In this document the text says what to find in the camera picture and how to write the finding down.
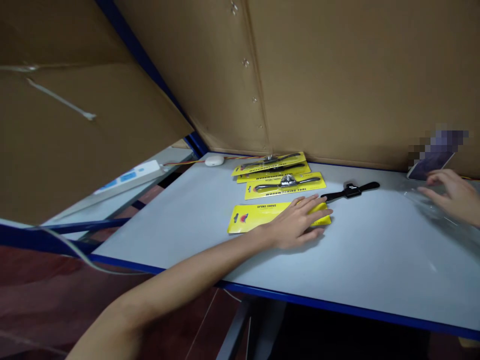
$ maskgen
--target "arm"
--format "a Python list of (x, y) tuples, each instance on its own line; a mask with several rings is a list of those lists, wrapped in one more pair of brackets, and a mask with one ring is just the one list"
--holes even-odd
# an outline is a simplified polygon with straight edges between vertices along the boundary
[(135, 359), (144, 327), (187, 304), (252, 256), (296, 248), (324, 232), (305, 230), (330, 209), (308, 212), (325, 198), (299, 197), (268, 224), (194, 255), (126, 292), (110, 304), (68, 355), (74, 359)]
[(480, 195), (475, 188), (453, 170), (435, 170), (428, 174), (426, 184), (445, 185), (446, 193), (439, 195), (426, 187), (418, 191), (456, 219), (480, 228)]

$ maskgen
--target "right hand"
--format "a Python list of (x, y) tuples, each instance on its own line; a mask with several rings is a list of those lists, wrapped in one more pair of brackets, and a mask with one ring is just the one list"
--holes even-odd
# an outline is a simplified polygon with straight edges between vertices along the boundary
[(471, 184), (450, 169), (430, 172), (426, 184), (445, 185), (446, 193), (443, 195), (426, 187), (419, 187), (418, 191), (452, 217), (480, 227), (480, 195)]

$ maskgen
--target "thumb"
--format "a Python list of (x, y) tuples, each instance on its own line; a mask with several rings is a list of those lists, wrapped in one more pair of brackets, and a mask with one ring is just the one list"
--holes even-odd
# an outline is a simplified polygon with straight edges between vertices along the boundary
[(426, 187), (419, 187), (417, 188), (417, 190), (422, 193), (423, 195), (425, 195), (427, 198), (430, 198), (430, 200), (432, 200), (435, 204), (437, 204), (439, 207), (446, 207), (447, 206), (447, 202), (449, 201), (449, 199), (445, 196), (442, 196), (438, 193), (436, 193), (435, 191), (433, 191), (432, 189), (429, 189), (429, 188), (426, 188)]
[(302, 236), (298, 237), (298, 241), (302, 244), (308, 243), (309, 241), (315, 240), (319, 237), (319, 235), (323, 234), (325, 229), (323, 228), (316, 228), (310, 232), (304, 233)]

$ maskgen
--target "white device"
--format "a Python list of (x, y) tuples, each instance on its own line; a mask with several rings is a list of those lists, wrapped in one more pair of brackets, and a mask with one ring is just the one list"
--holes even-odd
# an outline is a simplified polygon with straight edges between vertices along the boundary
[(429, 172), (443, 169), (452, 156), (455, 155), (451, 151), (423, 152), (421, 154), (424, 154), (424, 158), (411, 167), (406, 175), (408, 179), (426, 181)]
[(218, 166), (224, 163), (225, 159), (222, 155), (212, 155), (206, 158), (205, 165)]
[(144, 177), (148, 174), (157, 172), (158, 170), (160, 170), (160, 166), (159, 166), (159, 163), (157, 162), (157, 160), (151, 160), (151, 161), (144, 162), (143, 164), (135, 166), (132, 170), (124, 173), (122, 176), (117, 177), (115, 180), (113, 180), (113, 181), (109, 182), (108, 184), (102, 186), (97, 191), (95, 191), (93, 194), (97, 195), (97, 194), (109, 191), (111, 189), (122, 186), (125, 183), (129, 183), (133, 180), (139, 179), (139, 178)]

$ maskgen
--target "hand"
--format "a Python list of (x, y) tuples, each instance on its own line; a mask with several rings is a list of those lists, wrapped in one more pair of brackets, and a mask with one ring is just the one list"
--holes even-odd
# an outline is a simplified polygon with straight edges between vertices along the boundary
[(331, 209), (319, 210), (308, 214), (317, 205), (324, 203), (327, 198), (315, 194), (305, 198), (298, 197), (271, 222), (260, 225), (258, 228), (264, 232), (274, 248), (291, 249), (299, 247), (324, 233), (323, 228), (316, 228), (305, 233), (312, 223), (330, 215)]
[(454, 218), (480, 227), (480, 195), (471, 184), (450, 169), (430, 172), (426, 184), (444, 184), (446, 194), (443, 195), (425, 187), (419, 187), (418, 191)]

